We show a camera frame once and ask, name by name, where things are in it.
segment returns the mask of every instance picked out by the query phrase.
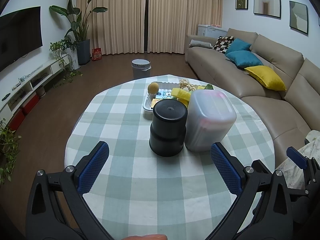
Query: sofa cushion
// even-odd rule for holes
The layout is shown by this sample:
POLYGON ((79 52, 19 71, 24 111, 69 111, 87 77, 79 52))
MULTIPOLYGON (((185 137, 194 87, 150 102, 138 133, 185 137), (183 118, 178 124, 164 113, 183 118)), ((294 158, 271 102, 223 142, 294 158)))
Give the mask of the sofa cushion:
POLYGON ((300 52, 269 40, 262 35, 258 35, 251 47, 251 51, 263 57, 277 68, 273 70, 284 81, 287 90, 290 88, 304 62, 303 55, 300 52))
POLYGON ((231 37, 222 37, 222 36, 220 36, 217 39, 217 42, 214 45, 213 49, 225 54, 232 42, 233 42, 233 37, 232 36, 231 37))
POLYGON ((235 29, 229 29, 227 36, 233 36, 234 38, 239 38, 247 43, 253 44, 258 37, 257 33, 238 31, 235 29))
POLYGON ((320 69, 305 60, 284 98, 312 130, 320 131, 320 69))
POLYGON ((188 62, 202 81, 216 85, 238 98, 281 98, 278 92, 266 89, 246 71, 238 69, 224 54, 213 49, 190 48, 188 62))
POLYGON ((286 158, 287 148, 297 150, 305 145, 304 139, 311 131, 302 116, 288 102, 264 97, 244 97, 267 127, 275 148, 275 168, 286 158))
MULTIPOLYGON (((292 78, 289 77, 286 73, 284 73, 282 70, 278 69, 275 65, 273 65, 272 63, 270 63, 269 61, 265 60, 263 57, 259 56, 258 54, 256 53, 253 53, 254 55, 256 55, 256 57, 258 59, 261 60, 262 64, 264 66, 268 66, 270 67, 280 78, 281 80, 283 81, 284 85, 285 85, 285 88, 287 89, 288 91, 288 88, 291 86, 292 84, 292 78)), ((285 96, 286 94, 286 91, 279 91, 280 95, 282 96, 282 98, 285 96)))
POLYGON ((281 78, 268 66, 247 67, 245 70, 262 86, 275 91, 284 91, 285 85, 281 78))
POLYGON ((262 62, 253 53, 247 50, 233 51, 226 54, 226 56, 239 68, 262 65, 262 62))
POLYGON ((226 51, 226 54, 239 50, 249 50, 251 44, 247 43, 241 39, 236 38, 230 45, 226 51))

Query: round fruit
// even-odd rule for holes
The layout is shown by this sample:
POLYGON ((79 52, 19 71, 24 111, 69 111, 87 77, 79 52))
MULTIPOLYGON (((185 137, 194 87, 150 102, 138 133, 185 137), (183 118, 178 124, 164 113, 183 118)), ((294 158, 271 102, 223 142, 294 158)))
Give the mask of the round fruit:
POLYGON ((148 92, 150 94, 156 94, 159 91, 159 85, 156 82, 152 82, 149 86, 148 86, 148 92))

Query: dark gray planter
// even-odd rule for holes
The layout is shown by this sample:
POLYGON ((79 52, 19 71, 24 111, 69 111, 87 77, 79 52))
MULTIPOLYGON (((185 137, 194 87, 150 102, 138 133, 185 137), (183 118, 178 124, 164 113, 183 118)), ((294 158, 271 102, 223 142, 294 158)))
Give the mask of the dark gray planter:
POLYGON ((79 65, 87 64, 90 61, 90 40, 79 42, 77 52, 79 65))

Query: trash can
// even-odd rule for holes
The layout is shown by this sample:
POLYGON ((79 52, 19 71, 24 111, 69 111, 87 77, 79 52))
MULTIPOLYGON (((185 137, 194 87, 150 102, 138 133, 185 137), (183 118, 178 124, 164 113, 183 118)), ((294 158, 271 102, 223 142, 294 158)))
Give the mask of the trash can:
POLYGON ((38 87, 38 88, 36 89, 36 94, 37 94, 40 98, 42 98, 42 97, 46 94, 43 85, 41 85, 40 87, 38 87))
POLYGON ((146 59, 135 59, 132 61, 133 79, 150 77, 151 63, 146 59))

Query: white wall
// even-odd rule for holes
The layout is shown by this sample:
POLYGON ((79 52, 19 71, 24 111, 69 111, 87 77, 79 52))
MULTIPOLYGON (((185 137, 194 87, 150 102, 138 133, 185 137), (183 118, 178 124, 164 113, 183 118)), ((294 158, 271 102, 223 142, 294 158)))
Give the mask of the white wall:
POLYGON ((63 39, 70 28, 69 21, 49 11, 49 6, 67 7, 68 0, 9 0, 1 16, 13 11, 41 6, 41 33, 43 46, 20 58, 0 72, 0 98, 6 95, 18 83, 18 78, 28 75, 37 67, 52 58, 50 42, 63 39))
POLYGON ((253 0, 248 10, 236 10, 236 0, 223 0, 222 28, 257 32, 275 42, 295 49, 320 67, 320 26, 318 15, 309 0, 281 0, 281 19, 253 14, 253 0), (291 29, 289 1, 308 7, 309 34, 291 29))

